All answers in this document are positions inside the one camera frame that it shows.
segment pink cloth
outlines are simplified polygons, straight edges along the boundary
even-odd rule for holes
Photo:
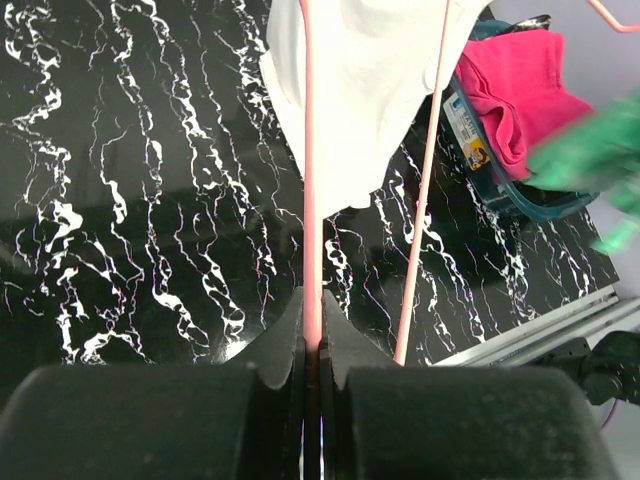
[[[512,180],[529,176],[527,152],[593,112],[562,84],[562,35],[530,30],[469,41],[456,75]]]

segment black marble table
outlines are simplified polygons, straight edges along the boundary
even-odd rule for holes
[[[232,356],[302,279],[302,183],[258,69],[269,0],[0,3],[0,385]],[[372,206],[325,222],[326,287],[388,352],[427,117]],[[616,280],[586,212],[498,218],[438,144],[409,363]]]

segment pink rod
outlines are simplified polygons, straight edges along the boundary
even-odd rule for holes
[[[613,14],[598,0],[589,0],[591,6],[600,14],[604,21],[618,33],[640,32],[640,25],[622,25]]]
[[[304,19],[306,54],[304,227],[303,227],[303,322],[307,348],[317,351],[322,340],[322,164],[314,158],[313,35],[309,0],[300,0]]]
[[[442,103],[442,83],[448,81],[443,78],[442,54],[445,52],[445,40],[447,38],[447,27],[449,24],[449,7],[451,0],[447,0],[444,13],[444,25],[442,26],[442,38],[440,40],[440,52],[438,53],[438,71],[436,73],[436,86],[431,100],[431,114],[429,115],[429,130],[427,133],[427,146],[424,152],[424,165],[422,167],[422,184],[420,185],[420,196],[418,197],[418,209],[416,211],[416,221],[413,226],[413,243],[411,244],[411,255],[409,256],[409,266],[407,267],[407,280],[404,286],[404,297],[402,299],[402,313],[400,314],[400,326],[398,328],[398,342],[394,360],[399,365],[404,365],[407,358],[407,344],[409,343],[409,329],[411,327],[411,313],[413,311],[413,296],[416,290],[416,278],[418,276],[418,262],[420,260],[420,245],[422,243],[422,228],[424,215],[427,208],[427,196],[429,195],[429,181],[431,180],[431,165],[433,164],[433,153],[436,146],[436,133],[438,131],[438,120],[440,118],[440,104]]]

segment white cloth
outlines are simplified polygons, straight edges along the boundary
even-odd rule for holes
[[[447,80],[491,0],[452,0]],[[310,0],[316,143],[324,146],[323,216],[370,205],[391,156],[435,87],[446,0]],[[298,0],[272,0],[260,60],[271,102],[304,178],[305,36]]]

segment green blurry object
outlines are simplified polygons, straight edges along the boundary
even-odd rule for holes
[[[640,226],[640,89],[538,148],[527,167],[526,183],[536,188],[610,191],[609,202],[628,218],[594,248],[623,250]]]

